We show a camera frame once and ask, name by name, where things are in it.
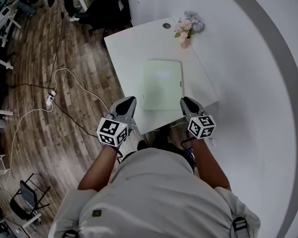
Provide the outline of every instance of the gray t-shirt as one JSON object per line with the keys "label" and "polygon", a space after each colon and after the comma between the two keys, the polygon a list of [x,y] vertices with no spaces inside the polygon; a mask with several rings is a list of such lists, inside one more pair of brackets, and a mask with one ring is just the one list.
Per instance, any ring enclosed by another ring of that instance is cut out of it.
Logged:
{"label": "gray t-shirt", "polygon": [[232,192],[212,189],[182,156],[148,148],[124,160],[100,192],[70,190],[49,238],[70,229],[81,238],[224,238],[232,237],[237,216],[247,219],[248,237],[256,237],[258,217]]}

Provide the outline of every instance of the vase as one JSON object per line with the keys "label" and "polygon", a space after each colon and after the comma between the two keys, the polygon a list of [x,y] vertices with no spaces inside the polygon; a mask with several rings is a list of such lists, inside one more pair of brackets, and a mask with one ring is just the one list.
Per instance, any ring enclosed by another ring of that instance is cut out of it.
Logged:
{"label": "vase", "polygon": [[184,42],[181,42],[181,48],[186,49],[190,45],[190,40],[188,38],[185,38]]}

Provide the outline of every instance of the shirt sleeve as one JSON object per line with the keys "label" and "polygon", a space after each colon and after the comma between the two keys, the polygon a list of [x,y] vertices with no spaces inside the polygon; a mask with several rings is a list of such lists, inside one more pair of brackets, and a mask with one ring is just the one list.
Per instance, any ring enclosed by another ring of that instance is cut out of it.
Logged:
{"label": "shirt sleeve", "polygon": [[70,189],[52,223],[49,238],[62,238],[68,230],[78,230],[79,214],[85,204],[97,194],[97,191]]}
{"label": "shirt sleeve", "polygon": [[[214,189],[228,204],[233,220],[237,217],[243,217],[247,221],[247,236],[248,238],[256,238],[258,236],[258,231],[260,228],[260,219],[253,213],[244,203],[242,203],[237,196],[235,196],[231,191],[216,187]],[[234,231],[233,225],[230,229],[230,237],[237,237]]]}

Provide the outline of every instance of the plug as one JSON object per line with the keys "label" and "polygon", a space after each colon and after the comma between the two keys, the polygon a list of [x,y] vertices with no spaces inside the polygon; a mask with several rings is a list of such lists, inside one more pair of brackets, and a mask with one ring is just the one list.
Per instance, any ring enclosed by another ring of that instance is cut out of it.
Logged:
{"label": "plug", "polygon": [[51,104],[52,104],[55,96],[56,96],[56,92],[55,91],[52,91],[51,93],[49,93],[49,97],[48,97],[48,99],[46,101],[46,105],[51,106]]}

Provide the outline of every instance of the white cube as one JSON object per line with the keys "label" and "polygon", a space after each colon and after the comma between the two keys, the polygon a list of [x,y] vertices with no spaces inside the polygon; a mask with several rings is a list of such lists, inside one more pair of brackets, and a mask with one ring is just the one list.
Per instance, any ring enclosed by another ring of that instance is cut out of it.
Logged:
{"label": "white cube", "polygon": [[188,130],[197,138],[207,138],[212,136],[216,127],[212,116],[192,117]]}
{"label": "white cube", "polygon": [[100,142],[118,147],[128,136],[128,125],[102,118],[97,129],[97,135]]}

